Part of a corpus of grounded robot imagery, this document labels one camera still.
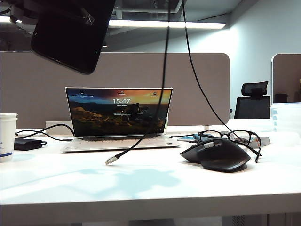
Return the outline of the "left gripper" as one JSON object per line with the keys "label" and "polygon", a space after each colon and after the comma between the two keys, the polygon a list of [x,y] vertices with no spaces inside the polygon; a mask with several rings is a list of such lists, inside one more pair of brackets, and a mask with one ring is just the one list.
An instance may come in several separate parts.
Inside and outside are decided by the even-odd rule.
{"label": "left gripper", "polygon": [[[41,11],[40,0],[1,0],[0,21],[15,24],[36,25]],[[73,20],[93,25],[94,17],[84,8],[77,8],[71,13]]]}

